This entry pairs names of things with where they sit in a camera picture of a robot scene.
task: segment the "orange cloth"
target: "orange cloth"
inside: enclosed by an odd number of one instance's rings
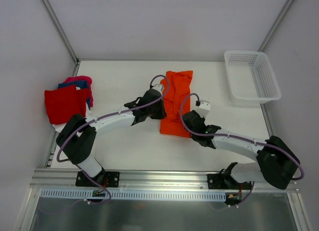
[[[176,135],[189,138],[189,132],[183,127],[179,117],[180,105],[187,95],[190,94],[189,85],[193,78],[193,71],[173,72],[168,71],[166,77],[169,80],[170,88],[164,97],[164,108],[167,117],[160,121],[160,133],[166,135]],[[160,82],[167,89],[167,81],[164,79]],[[185,102],[183,114],[190,111],[190,99]]]

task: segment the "red cloth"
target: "red cloth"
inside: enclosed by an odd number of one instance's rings
[[[75,114],[85,117],[85,104],[89,96],[89,89],[76,90],[75,85],[52,91],[45,90],[44,104],[50,123],[53,125],[66,123]]]
[[[88,82],[88,85],[90,88],[90,107],[93,107],[93,96],[92,96],[92,89],[91,89],[92,79],[88,76],[85,76],[85,75],[79,75],[79,76],[75,76],[75,77],[66,78],[64,83],[69,83],[69,82],[76,81],[76,80],[86,80]]]
[[[167,117],[160,121],[160,133],[166,135],[176,135],[189,138],[189,132],[185,130],[179,117],[181,103],[190,94],[189,85],[193,78],[193,71],[173,72],[168,71],[166,77],[169,80],[170,88],[164,97],[164,108]],[[167,88],[167,81],[161,81],[164,88]],[[182,113],[190,111],[190,99],[188,99],[183,107]]]

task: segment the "gray wall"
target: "gray wall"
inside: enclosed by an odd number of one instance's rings
[[[286,0],[50,0],[79,58],[223,60],[257,50]]]
[[[319,0],[296,0],[266,53],[282,92],[267,105],[276,134],[300,158],[302,197],[319,230]]]
[[[73,62],[40,0],[0,0],[0,230],[16,223],[52,136],[44,90]]]

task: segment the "glass panel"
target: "glass panel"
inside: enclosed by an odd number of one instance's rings
[[[297,231],[287,194],[252,194],[238,209],[224,203],[113,200],[104,205],[40,198],[32,231]]]

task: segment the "white plastic basket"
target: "white plastic basket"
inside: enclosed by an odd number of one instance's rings
[[[234,103],[264,104],[281,98],[268,56],[256,51],[227,51],[226,73]]]

